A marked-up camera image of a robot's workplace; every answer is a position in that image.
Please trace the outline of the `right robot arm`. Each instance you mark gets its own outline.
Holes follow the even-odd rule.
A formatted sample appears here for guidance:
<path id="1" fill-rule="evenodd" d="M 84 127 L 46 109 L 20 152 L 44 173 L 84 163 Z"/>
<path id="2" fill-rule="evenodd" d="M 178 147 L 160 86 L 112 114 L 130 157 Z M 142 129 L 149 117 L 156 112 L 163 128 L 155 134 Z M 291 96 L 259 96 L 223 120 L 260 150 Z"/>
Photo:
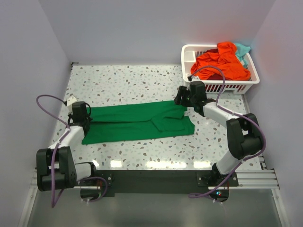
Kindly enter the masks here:
<path id="1" fill-rule="evenodd" d="M 192 107 L 196 113 L 212 119 L 227 130 L 228 151 L 203 177 L 207 185 L 223 185 L 242 161 L 256 155 L 266 145 L 264 133 L 254 114 L 242 115 L 219 105 L 217 100 L 207 97 L 201 81 L 191 82 L 188 87 L 180 86 L 174 102 Z"/>

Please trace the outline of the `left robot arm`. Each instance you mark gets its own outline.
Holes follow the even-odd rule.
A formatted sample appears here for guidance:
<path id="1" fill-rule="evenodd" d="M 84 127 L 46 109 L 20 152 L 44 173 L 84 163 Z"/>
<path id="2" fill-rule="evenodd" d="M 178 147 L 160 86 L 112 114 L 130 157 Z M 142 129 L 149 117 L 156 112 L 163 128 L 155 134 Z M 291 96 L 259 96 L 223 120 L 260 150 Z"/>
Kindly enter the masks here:
<path id="1" fill-rule="evenodd" d="M 74 163 L 72 156 L 89 132 L 90 114 L 91 109 L 86 102 L 73 103 L 63 135 L 53 145 L 37 151 L 36 174 L 40 191 L 73 188 L 80 180 L 86 185 L 94 185 L 98 181 L 93 162 Z"/>

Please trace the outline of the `green t-shirt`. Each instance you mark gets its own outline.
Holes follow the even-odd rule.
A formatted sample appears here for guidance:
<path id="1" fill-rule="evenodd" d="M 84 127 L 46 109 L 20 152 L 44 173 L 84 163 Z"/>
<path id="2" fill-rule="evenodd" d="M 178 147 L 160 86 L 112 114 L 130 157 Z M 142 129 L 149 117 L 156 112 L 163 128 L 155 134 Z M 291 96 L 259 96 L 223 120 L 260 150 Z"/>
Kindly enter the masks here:
<path id="1" fill-rule="evenodd" d="M 195 126 L 186 107 L 173 101 L 93 107 L 83 145 L 192 135 Z"/>

